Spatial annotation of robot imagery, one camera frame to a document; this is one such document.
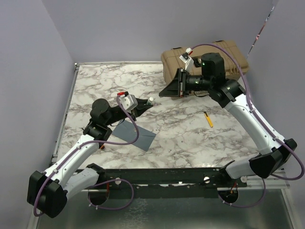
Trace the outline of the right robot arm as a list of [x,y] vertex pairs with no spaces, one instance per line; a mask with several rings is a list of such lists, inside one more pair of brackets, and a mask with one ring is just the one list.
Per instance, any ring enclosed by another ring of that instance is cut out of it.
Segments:
[[275,130],[269,134],[256,113],[247,104],[246,91],[236,81],[225,76],[224,59],[219,53],[201,56],[201,75],[190,75],[178,68],[174,79],[159,93],[160,97],[186,97],[190,92],[207,91],[209,96],[225,108],[242,125],[254,141],[259,154],[249,159],[233,161],[221,168],[220,183],[229,187],[243,176],[269,177],[287,162],[290,150],[295,150],[294,139],[285,139]]

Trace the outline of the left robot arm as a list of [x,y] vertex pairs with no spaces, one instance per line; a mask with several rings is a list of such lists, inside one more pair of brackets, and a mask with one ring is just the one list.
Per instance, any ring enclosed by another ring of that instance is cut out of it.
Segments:
[[139,99],[127,92],[118,93],[116,101],[117,106],[111,107],[105,99],[95,100],[89,123],[76,144],[55,164],[31,174],[27,202],[33,205],[34,216],[46,214],[54,218],[75,194],[86,187],[101,188],[105,184],[102,168],[95,165],[75,172],[90,155],[109,144],[110,125],[126,118],[135,124],[137,117],[153,106],[153,98]]

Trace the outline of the green white glue stick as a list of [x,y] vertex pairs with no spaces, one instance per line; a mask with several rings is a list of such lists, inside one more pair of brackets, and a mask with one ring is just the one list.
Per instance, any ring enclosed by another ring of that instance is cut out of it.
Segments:
[[153,97],[149,97],[149,99],[147,100],[147,105],[152,105],[153,104],[153,101],[154,101],[154,98]]

